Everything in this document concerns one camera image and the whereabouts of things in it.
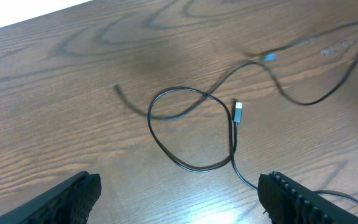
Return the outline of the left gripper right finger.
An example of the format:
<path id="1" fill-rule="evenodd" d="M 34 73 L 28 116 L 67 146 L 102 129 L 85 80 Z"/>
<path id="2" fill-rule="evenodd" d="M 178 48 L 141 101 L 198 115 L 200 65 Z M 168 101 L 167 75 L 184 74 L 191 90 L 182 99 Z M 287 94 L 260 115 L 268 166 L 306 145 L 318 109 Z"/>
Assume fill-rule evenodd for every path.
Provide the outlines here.
<path id="1" fill-rule="evenodd" d="M 280 172 L 261 174 L 257 193 L 259 202 L 276 224 L 358 224 L 358 217 L 321 195 L 358 200 L 330 190 L 312 191 Z"/>

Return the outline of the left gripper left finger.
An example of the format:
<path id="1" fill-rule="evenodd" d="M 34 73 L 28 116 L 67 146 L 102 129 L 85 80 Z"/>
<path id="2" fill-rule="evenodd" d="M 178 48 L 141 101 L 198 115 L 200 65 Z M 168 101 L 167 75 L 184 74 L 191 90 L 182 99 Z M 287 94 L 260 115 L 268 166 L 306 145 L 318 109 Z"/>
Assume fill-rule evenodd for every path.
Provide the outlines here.
<path id="1" fill-rule="evenodd" d="M 86 224 L 101 196 L 101 177 L 81 171 L 0 216 L 0 224 Z"/>

